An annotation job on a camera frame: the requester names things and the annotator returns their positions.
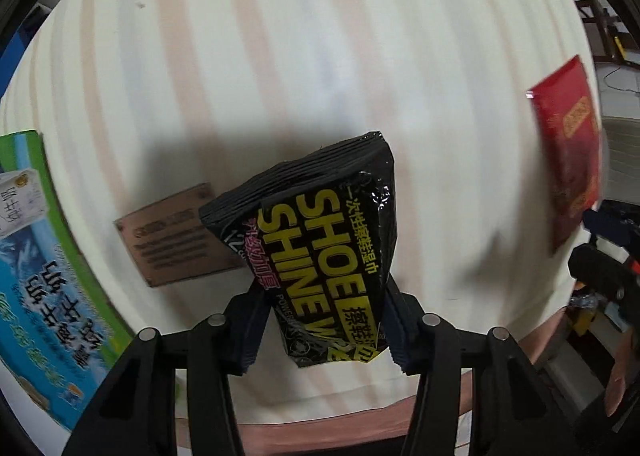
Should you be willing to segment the red packet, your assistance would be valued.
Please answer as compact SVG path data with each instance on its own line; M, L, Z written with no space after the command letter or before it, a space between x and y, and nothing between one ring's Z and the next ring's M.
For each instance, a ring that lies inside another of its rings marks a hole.
M527 91L546 159L550 249L555 253L599 197L601 129L580 57Z

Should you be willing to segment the black shoe shine wipes pack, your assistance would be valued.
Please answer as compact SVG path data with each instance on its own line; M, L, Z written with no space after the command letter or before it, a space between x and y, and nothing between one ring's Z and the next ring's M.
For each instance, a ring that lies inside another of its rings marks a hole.
M282 161L205 204L200 219L252 271L297 366L368 363L385 349L397 221L381 132Z

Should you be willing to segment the open cardboard box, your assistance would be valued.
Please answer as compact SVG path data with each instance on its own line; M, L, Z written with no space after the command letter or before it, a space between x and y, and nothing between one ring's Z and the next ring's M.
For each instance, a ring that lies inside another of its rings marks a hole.
M1 139L1 361L72 430L130 343L65 220L35 130Z

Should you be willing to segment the brown green life label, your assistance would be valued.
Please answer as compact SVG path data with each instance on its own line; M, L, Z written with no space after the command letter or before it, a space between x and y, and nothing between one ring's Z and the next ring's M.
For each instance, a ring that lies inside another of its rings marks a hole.
M114 222L148 286L165 286L242 267L241 258L202 224L198 211L213 199L212 187L201 183Z

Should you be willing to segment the striped tablecloth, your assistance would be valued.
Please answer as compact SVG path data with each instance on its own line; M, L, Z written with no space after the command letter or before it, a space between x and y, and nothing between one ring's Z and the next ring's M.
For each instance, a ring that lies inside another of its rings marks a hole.
M396 161L392 272L462 329L516 337L564 308L548 244L533 86L579 58L573 0L61 0L1 100L41 133L73 238L132 328L188 328L239 269L154 289L117 219L200 183L215 193L369 130Z

